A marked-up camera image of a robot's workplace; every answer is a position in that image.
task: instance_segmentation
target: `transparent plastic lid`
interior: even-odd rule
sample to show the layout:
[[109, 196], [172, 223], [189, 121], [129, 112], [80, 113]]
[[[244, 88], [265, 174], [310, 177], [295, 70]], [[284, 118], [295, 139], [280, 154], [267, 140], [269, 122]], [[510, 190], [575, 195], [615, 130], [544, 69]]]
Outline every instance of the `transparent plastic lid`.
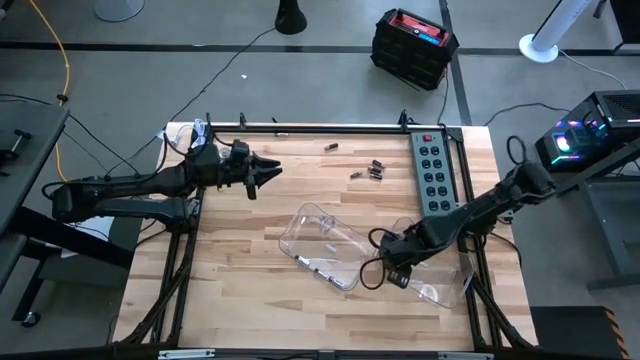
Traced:
[[[391, 229], [402, 231], [413, 225], [409, 218], [399, 219]], [[455, 245], [414, 266], [408, 289], [418, 293], [418, 297], [451, 309], [460, 302], [474, 273], [470, 254], [457, 251]]]
[[356, 286], [360, 267], [375, 253], [365, 236], [315, 204], [298, 210], [279, 245], [301, 266], [345, 291]]

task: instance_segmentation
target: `yellow cable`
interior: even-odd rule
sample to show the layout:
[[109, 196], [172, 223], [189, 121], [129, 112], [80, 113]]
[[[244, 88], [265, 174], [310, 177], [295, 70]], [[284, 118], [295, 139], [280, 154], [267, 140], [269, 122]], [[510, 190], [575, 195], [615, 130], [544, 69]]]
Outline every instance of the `yellow cable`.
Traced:
[[[51, 35], [53, 35], [54, 39], [56, 39], [56, 42], [58, 43], [58, 47], [62, 52], [62, 57], [64, 58], [64, 67], [67, 73], [66, 80], [64, 81], [64, 88], [62, 89], [62, 95], [66, 96], [67, 90], [69, 90], [69, 82], [71, 79], [71, 66], [69, 66], [69, 58], [67, 57], [67, 52], [64, 51], [64, 46], [62, 46], [62, 42], [60, 41], [58, 34], [56, 34], [56, 31], [53, 30], [53, 27], [51, 26], [51, 24], [49, 24], [49, 20], [47, 20], [47, 17], [44, 16], [42, 11], [40, 11], [40, 8], [38, 7], [38, 5], [36, 5], [36, 3], [33, 0], [29, 0], [29, 2], [31, 3], [31, 6], [33, 6], [33, 9], [38, 13], [38, 15], [40, 15], [40, 19], [42, 19], [42, 22], [44, 22], [47, 28], [49, 28], [49, 32], [51, 32]], [[60, 100], [58, 105], [59, 106], [64, 105], [64, 101]], [[62, 162], [60, 160], [60, 147], [58, 146], [58, 143], [56, 143], [56, 167], [58, 168], [58, 175], [60, 176], [60, 179], [62, 179], [62, 181], [68, 181], [67, 178], [62, 173]]]

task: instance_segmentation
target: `wooden tabletop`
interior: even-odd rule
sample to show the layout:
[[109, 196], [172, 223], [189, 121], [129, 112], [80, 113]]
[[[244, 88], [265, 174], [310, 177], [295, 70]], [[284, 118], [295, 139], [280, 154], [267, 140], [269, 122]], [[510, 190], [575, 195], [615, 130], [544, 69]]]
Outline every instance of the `wooden tabletop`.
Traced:
[[[170, 125], [171, 137], [181, 124]], [[473, 190], [480, 195], [499, 181], [489, 131], [485, 127], [462, 129]], [[233, 138], [227, 134], [221, 137]], [[473, 348], [464, 298], [457, 307], [446, 309], [390, 284], [376, 291], [366, 290], [361, 284], [348, 292], [339, 291], [298, 266], [278, 247], [289, 221], [309, 202], [362, 231], [390, 228], [401, 217], [419, 219], [408, 136], [237, 137], [249, 143], [257, 154], [281, 161], [284, 171], [258, 191], [255, 201], [247, 199], [242, 185], [220, 192], [207, 190], [180, 346], [450, 351]], [[182, 147], [187, 141], [185, 134]], [[324, 146], [334, 142], [340, 144], [339, 148], [325, 153]], [[452, 151], [452, 157], [457, 158], [455, 148]], [[167, 159], [166, 166], [172, 166], [181, 157], [170, 153]], [[383, 181], [349, 178], [354, 171], [365, 171], [372, 159], [386, 165]], [[161, 228], [156, 225], [141, 237]], [[499, 225], [495, 232], [513, 238], [506, 226]], [[138, 248], [114, 340], [128, 335], [157, 299], [169, 238], [166, 234]], [[521, 335], [537, 343], [516, 253], [491, 236], [485, 251], [496, 302]], [[486, 310], [481, 301], [478, 304], [483, 334], [489, 341]], [[170, 327], [172, 308], [173, 302], [168, 306], [164, 335]]]

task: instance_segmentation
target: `concrete floor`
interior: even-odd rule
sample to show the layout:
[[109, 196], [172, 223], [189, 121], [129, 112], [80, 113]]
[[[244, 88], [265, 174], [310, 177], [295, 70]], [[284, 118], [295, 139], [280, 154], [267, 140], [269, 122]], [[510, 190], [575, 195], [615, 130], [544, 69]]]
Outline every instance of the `concrete floor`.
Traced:
[[[244, 45], [272, 27], [276, 0], [149, 0], [143, 11], [123, 23], [104, 23], [86, 0], [41, 1], [66, 42]], [[534, 32], [555, 0], [449, 0], [452, 24], [462, 48], [516, 49], [520, 36]], [[179, 120], [202, 117], [248, 121], [394, 123], [402, 109], [418, 122], [433, 124], [441, 109], [444, 84], [434, 92], [416, 92], [376, 69], [366, 53], [351, 47], [370, 46], [375, 22], [393, 7], [403, 7], [440, 22], [438, 0], [300, 0], [308, 29], [295, 36], [272, 32], [258, 45], [343, 46], [341, 53], [248, 52], [214, 83]], [[588, 9], [567, 33], [569, 49], [612, 49], [606, 27]], [[0, 40], [51, 41], [27, 1], [17, 1], [0, 24]], [[213, 76], [232, 53], [69, 52], [72, 66], [72, 113], [118, 153], [132, 154]], [[611, 72], [629, 88], [640, 87], [640, 58], [581, 57], [590, 66]], [[520, 103], [544, 102], [571, 109], [594, 90], [618, 84], [567, 59], [538, 65], [519, 56], [460, 56], [468, 110], [473, 125], [496, 111]], [[0, 92], [55, 101], [64, 81], [60, 54], [47, 50], [0, 50]], [[453, 81], [443, 121], [461, 124]], [[518, 109], [491, 124], [498, 166], [504, 175], [512, 164], [505, 150], [511, 134], [530, 145], [561, 113], [544, 108]], [[116, 159], [74, 124], [67, 131], [109, 166]], [[93, 160], [69, 139], [61, 140], [65, 174], [70, 178], [101, 173]], [[149, 171], [158, 145], [135, 165]], [[49, 159], [34, 189], [57, 180]], [[48, 212], [39, 191], [27, 204]], [[525, 208], [513, 229], [523, 256], [524, 278], [532, 306], [605, 305], [618, 320], [632, 356], [640, 357], [640, 314], [634, 304], [640, 287], [588, 292], [588, 280], [605, 277], [608, 266], [601, 239], [594, 235], [581, 200], [572, 195]], [[119, 308], [123, 288], [109, 289], [45, 282], [35, 308], [41, 323], [30, 330], [9, 321], [34, 265], [21, 261], [0, 297], [0, 351], [16, 352], [100, 345]]]

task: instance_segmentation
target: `robotic arm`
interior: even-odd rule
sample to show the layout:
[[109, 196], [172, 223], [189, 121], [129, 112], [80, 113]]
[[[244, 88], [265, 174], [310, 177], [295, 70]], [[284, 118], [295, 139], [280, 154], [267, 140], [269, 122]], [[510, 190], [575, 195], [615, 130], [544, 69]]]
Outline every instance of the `robotic arm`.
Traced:
[[[187, 231], [198, 213], [195, 200], [187, 200], [197, 187], [243, 183], [249, 199], [282, 172], [280, 162], [251, 154], [249, 145], [235, 140], [228, 156], [210, 141], [196, 146], [173, 167], [149, 175], [90, 177], [67, 182], [48, 197], [54, 219], [69, 223], [94, 216], [153, 218], [169, 231]], [[146, 194], [163, 194], [164, 200], [136, 200]]]
[[387, 280], [406, 288], [412, 267], [445, 250], [461, 237], [487, 235], [498, 215], [523, 205], [537, 205], [555, 193], [555, 184], [541, 164], [528, 160], [477, 199], [445, 216], [425, 217], [402, 234], [385, 231], [379, 256]]

